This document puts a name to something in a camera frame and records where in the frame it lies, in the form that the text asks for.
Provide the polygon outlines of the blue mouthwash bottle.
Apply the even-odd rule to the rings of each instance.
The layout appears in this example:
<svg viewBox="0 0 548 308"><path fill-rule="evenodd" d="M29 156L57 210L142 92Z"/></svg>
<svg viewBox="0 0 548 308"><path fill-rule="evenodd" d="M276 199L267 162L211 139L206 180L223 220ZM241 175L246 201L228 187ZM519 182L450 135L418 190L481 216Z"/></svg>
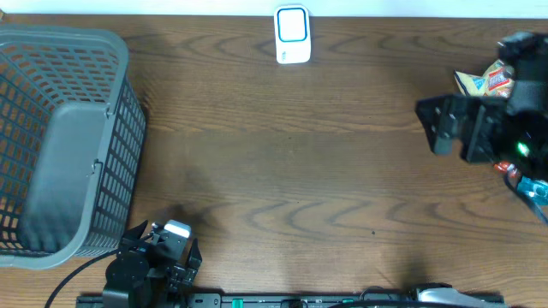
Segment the blue mouthwash bottle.
<svg viewBox="0 0 548 308"><path fill-rule="evenodd" d="M526 195L535 204L547 206L548 186L546 181L532 180L523 176L517 185L517 191Z"/></svg>

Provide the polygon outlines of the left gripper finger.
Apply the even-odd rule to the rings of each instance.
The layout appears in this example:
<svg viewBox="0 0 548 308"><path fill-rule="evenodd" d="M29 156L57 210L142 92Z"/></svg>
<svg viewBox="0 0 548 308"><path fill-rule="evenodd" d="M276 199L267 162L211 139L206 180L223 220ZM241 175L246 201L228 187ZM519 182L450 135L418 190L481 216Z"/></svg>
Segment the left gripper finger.
<svg viewBox="0 0 548 308"><path fill-rule="evenodd" d="M203 258L199 249L199 241L195 238L190 246L185 266L187 269L198 270L202 264L202 261Z"/></svg>
<svg viewBox="0 0 548 308"><path fill-rule="evenodd" d="M140 240L142 237L142 234L146 231L147 226L148 226L148 221L145 220L138 226L125 231L122 236L122 242L134 242L134 241Z"/></svg>

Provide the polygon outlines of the red orange snack bar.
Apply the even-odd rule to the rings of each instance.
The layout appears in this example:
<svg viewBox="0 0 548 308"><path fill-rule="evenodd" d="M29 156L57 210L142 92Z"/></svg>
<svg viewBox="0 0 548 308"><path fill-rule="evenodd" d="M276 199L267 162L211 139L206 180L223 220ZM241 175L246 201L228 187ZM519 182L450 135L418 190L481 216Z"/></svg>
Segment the red orange snack bar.
<svg viewBox="0 0 548 308"><path fill-rule="evenodd" d="M518 177L521 174L519 169L513 163L507 161L502 161L495 164L494 169L510 178Z"/></svg>

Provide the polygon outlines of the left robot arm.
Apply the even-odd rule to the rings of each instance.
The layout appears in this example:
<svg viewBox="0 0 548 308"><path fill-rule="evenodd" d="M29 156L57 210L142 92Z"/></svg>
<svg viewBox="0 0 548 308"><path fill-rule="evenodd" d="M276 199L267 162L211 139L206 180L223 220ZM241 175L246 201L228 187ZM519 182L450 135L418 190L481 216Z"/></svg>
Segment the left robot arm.
<svg viewBox="0 0 548 308"><path fill-rule="evenodd" d="M187 224L148 222L124 233L120 251L105 272L105 307L187 307L184 292L202 263L198 241Z"/></svg>

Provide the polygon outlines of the large yellow snack bag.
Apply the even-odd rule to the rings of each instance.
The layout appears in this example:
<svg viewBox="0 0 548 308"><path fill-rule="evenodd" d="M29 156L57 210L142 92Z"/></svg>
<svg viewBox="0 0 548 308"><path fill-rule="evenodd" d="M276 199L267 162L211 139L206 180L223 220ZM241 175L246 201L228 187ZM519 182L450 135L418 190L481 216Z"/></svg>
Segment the large yellow snack bag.
<svg viewBox="0 0 548 308"><path fill-rule="evenodd" d="M508 98L515 84L509 67L501 60L496 60L482 75L455 71L454 78L460 92L473 97Z"/></svg>

